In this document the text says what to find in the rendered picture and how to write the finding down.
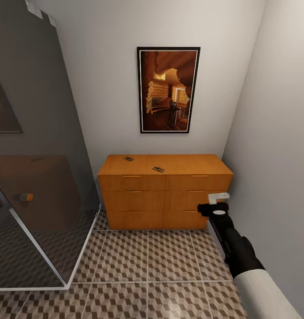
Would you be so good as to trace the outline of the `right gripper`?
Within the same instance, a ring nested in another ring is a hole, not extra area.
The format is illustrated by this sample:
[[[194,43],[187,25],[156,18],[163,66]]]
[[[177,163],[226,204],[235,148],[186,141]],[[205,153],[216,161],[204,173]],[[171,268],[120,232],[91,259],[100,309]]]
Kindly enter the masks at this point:
[[[224,210],[226,213],[229,210],[228,204],[224,203],[224,201],[223,202],[217,202],[217,204],[214,204],[214,205],[210,205],[209,203],[206,203],[206,204],[200,204],[199,203],[198,206],[197,206],[198,212],[201,212],[202,216],[209,216],[209,212],[213,208],[220,208],[220,209]]]

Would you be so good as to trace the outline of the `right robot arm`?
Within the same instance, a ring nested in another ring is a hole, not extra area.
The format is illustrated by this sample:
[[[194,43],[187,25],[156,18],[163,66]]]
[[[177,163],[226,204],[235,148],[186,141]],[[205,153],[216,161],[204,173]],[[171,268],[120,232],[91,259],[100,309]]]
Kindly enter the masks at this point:
[[[228,215],[226,193],[209,194],[209,203],[198,204],[198,212],[209,216],[207,225],[220,255],[239,291],[249,319],[302,319],[255,256],[250,241],[234,228]]]

